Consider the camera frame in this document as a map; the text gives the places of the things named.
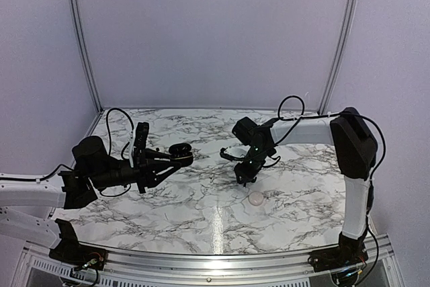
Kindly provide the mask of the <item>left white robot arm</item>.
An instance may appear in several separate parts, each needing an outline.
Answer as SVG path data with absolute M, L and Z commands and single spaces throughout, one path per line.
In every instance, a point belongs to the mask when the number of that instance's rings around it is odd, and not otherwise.
M 1 234 L 55 249 L 70 263 L 80 263 L 85 249 L 78 244 L 71 224 L 46 220 L 13 211 L 14 206 L 49 206 L 64 210 L 82 209 L 97 200 L 107 188 L 135 183 L 143 194 L 193 162 L 189 144 L 176 144 L 168 153 L 141 144 L 131 161 L 108 155 L 98 136 L 84 138 L 72 149 L 76 164 L 72 171 L 56 172 L 48 179 L 1 176 Z

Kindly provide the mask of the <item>black earbud charging case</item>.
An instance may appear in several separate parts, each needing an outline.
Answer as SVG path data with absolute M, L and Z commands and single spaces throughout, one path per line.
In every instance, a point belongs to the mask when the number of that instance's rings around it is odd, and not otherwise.
M 171 161 L 180 163 L 181 167 L 188 167 L 194 161 L 191 145 L 185 142 L 170 146 L 169 156 Z

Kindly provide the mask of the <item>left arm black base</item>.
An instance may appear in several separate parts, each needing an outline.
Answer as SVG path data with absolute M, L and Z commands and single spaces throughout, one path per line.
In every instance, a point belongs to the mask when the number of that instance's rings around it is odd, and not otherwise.
M 75 265 L 80 270 L 85 268 L 85 264 L 93 270 L 104 268 L 108 254 L 105 249 L 81 244 L 69 221 L 56 219 L 54 222 L 60 231 L 60 242 L 55 248 L 50 248 L 49 258 Z

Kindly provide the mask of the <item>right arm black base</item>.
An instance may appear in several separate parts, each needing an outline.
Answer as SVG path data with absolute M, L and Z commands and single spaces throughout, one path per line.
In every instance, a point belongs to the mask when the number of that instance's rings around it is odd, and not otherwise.
M 358 239 L 352 239 L 340 233 L 337 246 L 311 251 L 308 263 L 315 272 L 323 272 L 366 262 L 368 260 L 364 245 L 366 235 L 367 231 Z

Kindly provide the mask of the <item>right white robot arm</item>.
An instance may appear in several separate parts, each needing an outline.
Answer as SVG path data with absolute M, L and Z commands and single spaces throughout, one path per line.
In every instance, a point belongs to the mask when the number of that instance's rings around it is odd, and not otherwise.
M 255 181 L 266 159 L 275 155 L 276 147 L 333 146 L 345 180 L 345 218 L 341 235 L 348 239 L 334 248 L 333 260 L 347 265 L 359 254 L 359 246 L 353 240 L 366 234 L 370 180 L 376 167 L 378 143 L 368 122 L 368 118 L 352 107 L 331 115 L 272 118 L 261 125 L 244 117 L 232 129 L 243 147 L 221 149 L 220 156 L 237 163 L 236 180 L 246 185 Z

